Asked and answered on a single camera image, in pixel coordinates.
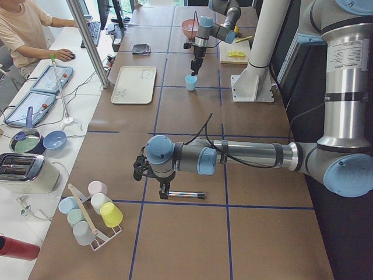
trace person's arm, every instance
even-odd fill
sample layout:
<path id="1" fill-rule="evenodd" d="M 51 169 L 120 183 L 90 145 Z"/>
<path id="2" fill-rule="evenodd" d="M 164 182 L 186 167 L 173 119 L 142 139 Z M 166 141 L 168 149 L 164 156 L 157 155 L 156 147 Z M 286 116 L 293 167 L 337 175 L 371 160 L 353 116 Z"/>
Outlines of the person's arm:
<path id="1" fill-rule="evenodd" d="M 19 48 L 16 49 L 24 57 L 30 58 L 38 58 L 40 60 L 45 60 L 50 58 L 51 54 L 54 54 L 54 57 L 62 60 L 68 61 L 72 59 L 72 51 L 66 48 L 62 48 L 60 50 L 43 50 L 41 48 L 31 48 L 27 45 L 21 45 Z"/>
<path id="2" fill-rule="evenodd" d="M 75 20 L 72 19 L 59 19 L 57 17 L 52 18 L 52 27 L 76 27 Z"/>

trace cup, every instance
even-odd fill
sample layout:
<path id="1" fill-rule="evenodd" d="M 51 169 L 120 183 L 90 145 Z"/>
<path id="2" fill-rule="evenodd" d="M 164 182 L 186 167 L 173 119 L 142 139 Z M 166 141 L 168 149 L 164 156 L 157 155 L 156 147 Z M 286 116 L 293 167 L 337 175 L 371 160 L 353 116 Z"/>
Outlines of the cup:
<path id="1" fill-rule="evenodd" d="M 108 198 L 105 194 L 99 192 L 97 194 L 94 194 L 91 198 L 91 204 L 93 209 L 97 214 L 100 214 L 100 208 L 103 206 L 106 202 L 112 202 L 110 198 Z"/>
<path id="2" fill-rule="evenodd" d="M 112 202 L 106 202 L 100 209 L 101 217 L 108 228 L 118 226 L 123 220 L 123 213 Z"/>
<path id="3" fill-rule="evenodd" d="M 68 222 L 72 228 L 74 228 L 77 223 L 83 220 L 85 221 L 85 218 L 82 210 L 80 209 L 73 209 L 68 213 Z"/>
<path id="4" fill-rule="evenodd" d="M 37 258 L 40 247 L 6 236 L 0 236 L 0 256 L 31 261 Z"/>
<path id="5" fill-rule="evenodd" d="M 90 196 L 93 196 L 97 193 L 107 194 L 107 186 L 103 182 L 92 181 L 88 185 L 88 192 Z"/>
<path id="6" fill-rule="evenodd" d="M 185 76 L 185 84 L 186 84 L 186 89 L 188 91 L 193 91 L 196 89 L 196 84 L 197 84 L 197 76 L 192 76 L 192 75 L 187 75 Z"/>
<path id="7" fill-rule="evenodd" d="M 65 197 L 58 204 L 58 210 L 65 215 L 67 215 L 71 210 L 78 208 L 78 203 L 76 203 L 74 197 Z"/>
<path id="8" fill-rule="evenodd" d="M 89 228 L 85 220 L 76 223 L 72 229 L 72 233 L 78 244 L 82 246 L 89 245 L 96 239 L 96 235 L 92 233 L 91 228 Z"/>

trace brown table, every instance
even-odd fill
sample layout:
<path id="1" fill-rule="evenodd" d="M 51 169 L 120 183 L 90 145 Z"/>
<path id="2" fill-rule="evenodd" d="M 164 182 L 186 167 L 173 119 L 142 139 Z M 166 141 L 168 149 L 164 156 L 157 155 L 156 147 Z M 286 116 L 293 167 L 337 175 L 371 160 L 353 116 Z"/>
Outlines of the brown table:
<path id="1" fill-rule="evenodd" d="M 118 106 L 105 89 L 89 125 L 69 182 L 88 195 L 100 180 L 123 211 L 123 232 L 97 251 L 76 243 L 66 215 L 56 211 L 30 279 L 333 279 L 304 176 L 286 169 L 218 165 L 212 176 L 178 172 L 172 190 L 204 191 L 206 199 L 159 198 L 155 179 L 138 182 L 133 163 L 154 134 L 187 141 L 210 113 L 211 139 L 287 141 L 287 116 L 279 94 L 273 103 L 234 103 L 230 75 L 242 65 L 219 64 L 209 49 L 194 92 L 185 88 L 192 49 L 184 50 L 184 19 L 224 17 L 206 7 L 137 9 L 111 70 L 115 83 L 123 65 L 156 66 L 153 100 Z M 238 26 L 254 34 L 255 10 L 244 8 Z M 132 46 L 148 43 L 149 56 Z M 70 196 L 66 189 L 64 196 Z M 95 225 L 107 231 L 85 203 Z"/>

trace folded cloth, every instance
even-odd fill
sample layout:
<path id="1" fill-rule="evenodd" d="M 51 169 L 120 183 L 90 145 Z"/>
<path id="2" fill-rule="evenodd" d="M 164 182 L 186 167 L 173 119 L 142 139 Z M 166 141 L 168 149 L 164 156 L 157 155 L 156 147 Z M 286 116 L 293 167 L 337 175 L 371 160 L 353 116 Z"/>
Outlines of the folded cloth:
<path id="1" fill-rule="evenodd" d="M 133 55 L 149 55 L 151 53 L 150 46 L 148 44 L 137 44 L 133 45 Z"/>

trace toaster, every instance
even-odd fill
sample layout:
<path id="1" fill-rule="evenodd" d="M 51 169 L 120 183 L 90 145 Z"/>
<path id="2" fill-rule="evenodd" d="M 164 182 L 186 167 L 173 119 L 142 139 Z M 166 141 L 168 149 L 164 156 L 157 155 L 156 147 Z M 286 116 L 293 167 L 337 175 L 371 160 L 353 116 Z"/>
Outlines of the toaster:
<path id="1" fill-rule="evenodd" d="M 11 192 L 46 194 L 53 190 L 58 177 L 58 169 L 42 155 L 0 155 L 0 186 Z"/>

